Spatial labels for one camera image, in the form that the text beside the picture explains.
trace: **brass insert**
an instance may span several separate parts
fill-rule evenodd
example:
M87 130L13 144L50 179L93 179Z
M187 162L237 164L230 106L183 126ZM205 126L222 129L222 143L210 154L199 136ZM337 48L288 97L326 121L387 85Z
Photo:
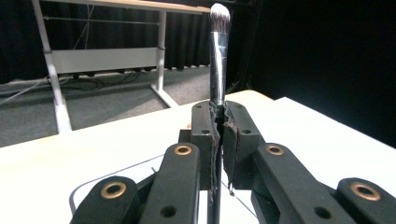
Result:
M106 199L115 199L120 197L126 190L126 185L122 182L115 181L107 183L101 190L102 197Z
M350 188L356 195L362 197L363 199L369 201L378 201L381 199L381 195L379 195L378 191L368 185L355 182L350 186Z
M276 156L280 156L283 153L285 153L285 151L280 147L268 146L265 149L267 150L267 152L269 152L273 155L276 155Z
M180 146L180 147L175 148L175 153L179 156L189 155L191 152L192 152L191 147Z

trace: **brush bristles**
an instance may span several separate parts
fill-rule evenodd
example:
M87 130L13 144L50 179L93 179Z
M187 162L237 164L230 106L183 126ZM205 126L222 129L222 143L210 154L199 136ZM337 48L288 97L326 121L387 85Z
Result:
M212 32L228 34L230 30L230 12L227 7L216 3L210 8Z

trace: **dark background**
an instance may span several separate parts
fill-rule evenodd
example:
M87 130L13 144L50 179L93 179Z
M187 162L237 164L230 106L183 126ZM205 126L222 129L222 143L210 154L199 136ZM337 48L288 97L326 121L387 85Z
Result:
M273 99L287 96L396 147L395 1L163 2L207 7L221 2L231 10L229 92L253 89ZM86 6L42 7L46 15L87 17ZM92 16L146 21L157 17L130 12L95 7ZM53 22L59 21L46 22L51 45L73 48L83 23ZM165 67L208 65L207 15L170 13L167 26ZM89 49L156 46L157 31L150 27L93 24L91 28ZM2 1L0 32L0 83L47 74L31 1Z

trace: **white desk leg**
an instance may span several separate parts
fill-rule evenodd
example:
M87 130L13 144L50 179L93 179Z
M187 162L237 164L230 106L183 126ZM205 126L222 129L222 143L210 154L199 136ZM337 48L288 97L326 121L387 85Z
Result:
M46 26L43 20L43 14L39 0L32 0L35 10L35 19L37 20L38 31L40 32L41 42L43 43L44 56L49 70L49 78L54 95L55 115L58 125L58 133L67 133L72 131L69 114L67 112L66 101L62 96L61 86L59 85L58 75L56 74L55 65L53 64L50 42L47 37Z
M158 48L157 48L157 84L152 84L151 88L160 96L161 99L169 106L176 107L178 104L163 90L163 66L165 64L165 28L166 12L160 11L160 27L158 30Z

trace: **white table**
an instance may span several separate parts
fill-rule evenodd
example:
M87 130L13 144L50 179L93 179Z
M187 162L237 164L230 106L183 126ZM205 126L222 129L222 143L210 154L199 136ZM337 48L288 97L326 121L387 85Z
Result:
M166 12L202 14L205 12L210 12L210 8L188 7L178 4L156 3L139 0L41 0L102 7L123 7L154 10L158 11L160 14L160 19L157 24L159 26L157 48L52 50L50 48L50 42L48 40L47 30L44 24L39 1L40 0L32 0L54 94L58 133L67 133L72 131L70 118L67 112L66 101L62 96L58 81L58 74L61 73L77 73L86 71L156 66L158 73L157 83L152 84L151 88L169 107L177 106L177 103L163 90Z
M394 148L287 98L242 91L226 100L244 105L264 139L288 147L318 181L336 188L343 178L360 177L396 196ZM162 155L190 123L191 106L0 148L0 223L69 223L74 189ZM235 194L249 203L249 192ZM245 208L227 190L221 195L221 223L254 223L253 215L240 216Z

